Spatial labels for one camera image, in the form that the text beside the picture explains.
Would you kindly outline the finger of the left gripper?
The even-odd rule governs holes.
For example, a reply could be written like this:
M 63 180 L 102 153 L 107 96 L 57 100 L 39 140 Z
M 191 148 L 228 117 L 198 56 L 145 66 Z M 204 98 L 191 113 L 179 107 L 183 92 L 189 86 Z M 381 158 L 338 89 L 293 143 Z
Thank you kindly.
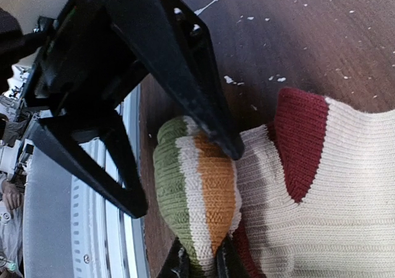
M 146 215 L 148 202 L 122 116 L 117 111 L 40 118 L 33 124 L 30 137 L 45 155 L 118 209 L 134 219 Z M 81 147 L 95 138 L 104 143 L 121 182 Z
M 234 160 L 244 143 L 207 25 L 182 0 L 107 0 L 114 30 L 168 95 Z

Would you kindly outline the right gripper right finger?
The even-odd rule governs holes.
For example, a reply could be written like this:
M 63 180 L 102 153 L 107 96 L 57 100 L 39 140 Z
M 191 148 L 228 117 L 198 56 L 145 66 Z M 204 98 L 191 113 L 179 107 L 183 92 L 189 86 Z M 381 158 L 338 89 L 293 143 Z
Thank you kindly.
M 215 262 L 217 277 L 219 278 L 249 277 L 229 235 L 224 238 L 219 246 L 215 255 Z

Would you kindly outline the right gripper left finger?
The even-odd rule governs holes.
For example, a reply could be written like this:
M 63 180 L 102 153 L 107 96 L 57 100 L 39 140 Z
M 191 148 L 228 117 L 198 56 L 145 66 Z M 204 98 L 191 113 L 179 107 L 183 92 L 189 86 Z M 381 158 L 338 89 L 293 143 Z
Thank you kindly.
M 190 278 L 190 260 L 185 247 L 177 237 L 160 270 L 160 278 Z

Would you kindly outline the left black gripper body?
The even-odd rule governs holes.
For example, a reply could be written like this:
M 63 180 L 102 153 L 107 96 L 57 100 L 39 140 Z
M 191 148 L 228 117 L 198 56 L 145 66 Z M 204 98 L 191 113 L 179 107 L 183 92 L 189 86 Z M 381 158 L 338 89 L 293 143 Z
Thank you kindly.
M 116 107 L 154 71 L 154 0 L 70 0 L 40 33 L 24 98 L 61 130 L 121 136 Z

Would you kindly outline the beige striped long sock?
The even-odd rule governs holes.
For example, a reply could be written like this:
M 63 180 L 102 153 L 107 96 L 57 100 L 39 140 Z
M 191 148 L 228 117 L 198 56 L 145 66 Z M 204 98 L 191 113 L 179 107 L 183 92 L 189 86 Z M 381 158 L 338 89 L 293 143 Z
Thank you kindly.
M 217 277 L 227 235 L 249 277 L 393 277 L 394 111 L 295 88 L 276 109 L 237 161 L 188 116 L 159 129 L 157 202 L 191 277 Z

